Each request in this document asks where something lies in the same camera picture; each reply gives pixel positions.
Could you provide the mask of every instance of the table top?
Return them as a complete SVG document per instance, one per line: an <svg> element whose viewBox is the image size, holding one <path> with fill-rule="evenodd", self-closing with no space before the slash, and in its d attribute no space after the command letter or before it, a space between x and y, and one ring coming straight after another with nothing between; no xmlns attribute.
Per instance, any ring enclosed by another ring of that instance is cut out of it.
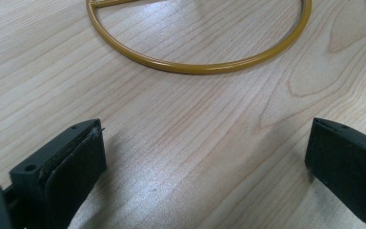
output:
<svg viewBox="0 0 366 229"><path fill-rule="evenodd" d="M128 47L184 63L262 52L299 0L142 0L99 10ZM366 228L304 157L313 117L366 134L366 0L314 1L297 42L248 70L164 73L109 47L85 1L0 1L0 185L100 118L108 171L70 228Z"/></svg>

